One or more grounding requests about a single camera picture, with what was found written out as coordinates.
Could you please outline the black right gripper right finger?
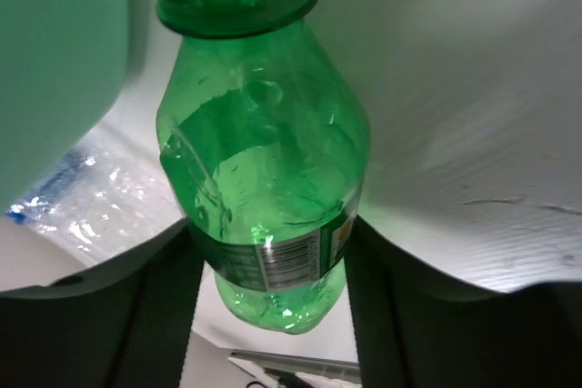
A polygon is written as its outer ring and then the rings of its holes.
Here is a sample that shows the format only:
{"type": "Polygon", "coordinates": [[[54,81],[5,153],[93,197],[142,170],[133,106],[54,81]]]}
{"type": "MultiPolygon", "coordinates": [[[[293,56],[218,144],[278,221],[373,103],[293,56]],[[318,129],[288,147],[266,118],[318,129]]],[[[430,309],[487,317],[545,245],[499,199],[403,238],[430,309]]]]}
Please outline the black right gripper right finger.
{"type": "Polygon", "coordinates": [[[345,253],[366,387],[578,387],[581,285],[497,293],[420,261],[357,219],[345,253]]]}

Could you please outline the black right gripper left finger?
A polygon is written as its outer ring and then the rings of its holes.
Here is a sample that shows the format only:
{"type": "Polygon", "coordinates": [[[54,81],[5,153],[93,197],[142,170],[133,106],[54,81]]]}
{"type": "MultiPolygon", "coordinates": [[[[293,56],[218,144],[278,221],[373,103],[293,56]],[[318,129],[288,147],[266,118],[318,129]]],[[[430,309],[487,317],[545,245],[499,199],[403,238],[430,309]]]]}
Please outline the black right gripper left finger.
{"type": "Polygon", "coordinates": [[[52,284],[3,291],[2,386],[179,386],[202,270],[180,220],[52,284]]]}

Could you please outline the green plastic bottle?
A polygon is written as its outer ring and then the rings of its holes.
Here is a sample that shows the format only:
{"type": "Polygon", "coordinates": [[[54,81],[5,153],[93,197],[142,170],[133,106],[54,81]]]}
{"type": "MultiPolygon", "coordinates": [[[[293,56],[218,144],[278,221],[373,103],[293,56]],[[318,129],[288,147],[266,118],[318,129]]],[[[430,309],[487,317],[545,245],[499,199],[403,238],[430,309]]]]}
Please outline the green plastic bottle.
{"type": "Polygon", "coordinates": [[[318,0],[157,0],[182,38],[160,164],[226,308],[302,334],[346,285],[366,111],[306,23],[318,0]]]}

